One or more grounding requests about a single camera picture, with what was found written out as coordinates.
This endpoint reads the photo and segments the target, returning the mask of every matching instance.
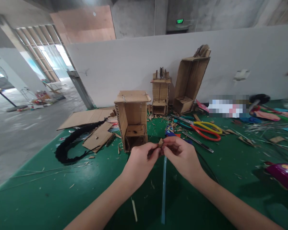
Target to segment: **exit sign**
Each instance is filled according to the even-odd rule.
[[[183,23],[183,19],[177,19],[176,20],[176,24],[182,24]]]

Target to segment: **green tabletop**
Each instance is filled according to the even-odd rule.
[[[281,107],[278,101],[269,105]],[[204,115],[199,117],[203,121],[212,120]],[[248,135],[243,127],[232,123],[232,119],[213,120],[223,129],[234,129],[244,136]],[[158,142],[160,137],[164,137],[167,121],[161,121],[161,118],[153,119],[155,125],[148,122],[149,141]],[[284,145],[288,146],[288,132],[280,132],[283,134],[267,131],[262,137],[262,132],[247,136],[261,148],[243,143],[234,134],[221,136],[222,140],[218,143],[205,140],[194,132],[192,136],[214,150],[212,154],[195,144],[224,188],[288,229],[288,191],[265,174],[263,169],[256,167],[263,161],[288,163],[288,152],[257,140],[280,135],[287,138]],[[0,229],[63,229],[122,172],[128,155],[123,151],[118,154],[119,138],[96,155],[88,155],[95,156],[94,159],[77,162],[76,166],[81,167],[63,168],[54,152],[56,144],[61,143],[59,138],[67,135],[68,130],[61,132],[13,177],[32,171],[42,173],[10,178],[0,186]],[[86,149],[81,144],[74,145],[68,152],[69,158],[84,153]],[[200,161],[211,176],[206,164]],[[132,202],[128,199],[114,214],[106,229],[234,229],[214,205],[182,178],[170,161],[166,170],[166,223],[162,225],[163,164],[164,157],[161,157],[144,184],[132,195],[138,222],[135,222]]]

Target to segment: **gray floor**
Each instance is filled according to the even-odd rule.
[[[34,111],[6,112],[12,105],[0,95],[0,184],[57,136],[66,118],[86,110],[70,79],[60,85],[66,99]],[[16,105],[28,104],[16,89],[8,92],[4,95]]]

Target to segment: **blue plastic strip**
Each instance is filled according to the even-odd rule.
[[[166,160],[167,157],[164,156],[164,166],[163,166],[163,192],[162,192],[162,213],[161,213],[161,223],[165,224],[165,179],[166,179]]]

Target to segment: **corrugated cardboard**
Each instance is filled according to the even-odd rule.
[[[125,152],[148,140],[146,103],[150,100],[145,91],[132,90],[120,91],[114,102]]]
[[[111,138],[112,133],[108,132],[112,124],[109,122],[103,123],[98,129],[88,136],[84,142],[83,146],[89,150],[93,150],[94,153],[97,153],[99,149]]]
[[[210,50],[205,57],[183,58],[179,64],[173,107],[178,113],[191,110],[210,60]]]
[[[166,72],[166,79],[156,79],[156,73],[150,81],[153,84],[152,114],[167,115],[171,79]]]
[[[64,121],[64,123],[57,130],[92,124],[111,116],[114,116],[113,110],[102,109],[76,112],[67,118],[67,120]]]

